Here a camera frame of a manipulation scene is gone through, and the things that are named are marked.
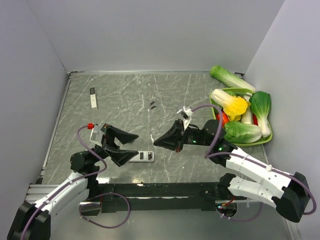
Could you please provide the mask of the red white AC remote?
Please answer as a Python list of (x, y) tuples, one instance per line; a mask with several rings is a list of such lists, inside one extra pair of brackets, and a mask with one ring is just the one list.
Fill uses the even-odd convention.
[(153, 151), (139, 151), (138, 155), (130, 159), (129, 163), (153, 163), (155, 154)]

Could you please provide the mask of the white slim remote control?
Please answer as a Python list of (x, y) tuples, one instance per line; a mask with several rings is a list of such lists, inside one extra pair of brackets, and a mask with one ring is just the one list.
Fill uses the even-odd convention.
[(97, 104), (97, 96), (96, 96), (96, 90), (94, 87), (89, 89), (90, 93), (90, 104), (92, 109), (97, 109), (98, 104)]

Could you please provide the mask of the black TV remote control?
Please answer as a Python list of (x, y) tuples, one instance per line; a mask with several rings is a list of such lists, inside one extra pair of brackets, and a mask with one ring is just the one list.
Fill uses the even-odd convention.
[(105, 123), (105, 124), (101, 127), (100, 130), (101, 130), (103, 133), (105, 133), (109, 127), (110, 127), (110, 125), (107, 124), (107, 123)]

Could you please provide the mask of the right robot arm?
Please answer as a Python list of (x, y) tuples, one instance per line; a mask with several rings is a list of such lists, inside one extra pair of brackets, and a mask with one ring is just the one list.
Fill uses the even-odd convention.
[(193, 124), (185, 128), (183, 121), (178, 119), (153, 144), (178, 153), (184, 145), (209, 146), (218, 137), (209, 159), (249, 178), (245, 180), (229, 173), (224, 175), (220, 178), (219, 195), (223, 199), (236, 196), (256, 200), (275, 208), (285, 219), (300, 222), (311, 199), (306, 177), (299, 172), (280, 171), (253, 158), (225, 140), (225, 133), (218, 132), (218, 126), (219, 121), (211, 119), (202, 129)]

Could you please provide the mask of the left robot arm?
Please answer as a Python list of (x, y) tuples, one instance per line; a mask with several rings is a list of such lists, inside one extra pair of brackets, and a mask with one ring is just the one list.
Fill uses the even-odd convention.
[(89, 123), (80, 127), (80, 130), (83, 129), (91, 131), (90, 141), (94, 143), (94, 147), (90, 148), (80, 136), (77, 137), (85, 150), (71, 156), (72, 173), (63, 183), (34, 203), (23, 202), (15, 214), (7, 239), (50, 239), (54, 224), (67, 213), (68, 208), (85, 200), (101, 200), (106, 196), (97, 180), (98, 174), (107, 169), (106, 158), (110, 157), (121, 167), (139, 155), (137, 150), (123, 150), (115, 144), (115, 139), (123, 145), (131, 143), (139, 137), (137, 134), (109, 124), (99, 126)]

